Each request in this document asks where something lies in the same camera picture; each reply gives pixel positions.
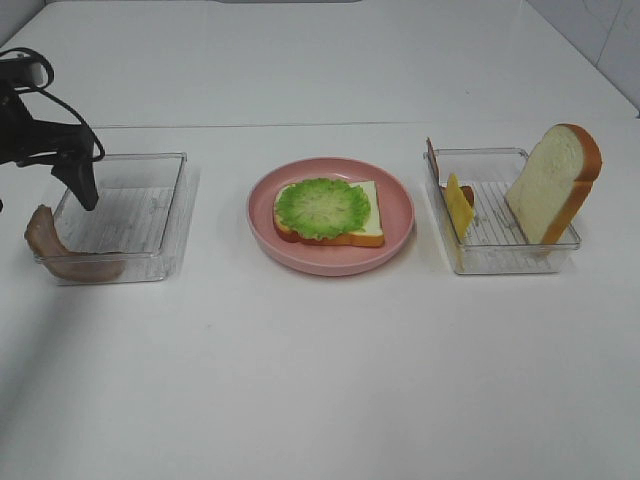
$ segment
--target bread slice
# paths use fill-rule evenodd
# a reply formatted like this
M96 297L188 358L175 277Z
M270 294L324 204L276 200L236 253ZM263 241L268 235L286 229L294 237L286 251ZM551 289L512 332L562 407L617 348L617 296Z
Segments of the bread slice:
M582 127L551 127L505 198L529 243L556 243L600 173L602 158Z
M115 281L125 269L125 262L64 261L63 258L81 257L90 253L72 252L62 244L53 220L51 208L40 205L33 212L24 232L24 238L35 255L45 260L44 266L56 277L82 283Z
M384 232L380 222L380 210L378 206L378 191L373 180L365 182L353 182L352 186L360 186L369 198L371 213L363 228L354 232L344 233L335 238L323 238L320 240L301 237L296 231L284 225L280 216L276 213L275 205L278 203L282 192L295 184L285 185L276 195L273 204L273 223L278 236L291 243L300 242L307 245L352 245L355 247L381 247L384 245Z

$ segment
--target yellow cheese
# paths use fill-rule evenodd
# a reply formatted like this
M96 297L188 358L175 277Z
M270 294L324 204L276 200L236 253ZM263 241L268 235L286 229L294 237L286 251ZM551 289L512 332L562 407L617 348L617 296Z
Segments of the yellow cheese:
M462 239L467 233L467 228L473 220L473 208L469 205L462 189L458 186L458 177L455 173L449 175L447 188L444 190L444 200L453 220L453 227L458 238Z

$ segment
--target white tabletop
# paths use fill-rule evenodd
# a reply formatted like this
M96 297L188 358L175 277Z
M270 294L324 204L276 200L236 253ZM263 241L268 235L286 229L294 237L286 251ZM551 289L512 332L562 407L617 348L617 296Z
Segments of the white tabletop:
M521 0L55 2L9 46L94 126L637 115Z
M158 283L54 286L22 239L47 169L5 166L0 478L639 478L637 122L577 123L605 164L555 275L453 274L423 184L427 135L531 149L543 121L99 131L201 170ZM255 182L323 155L411 193L416 229L376 270L305 275L251 235Z

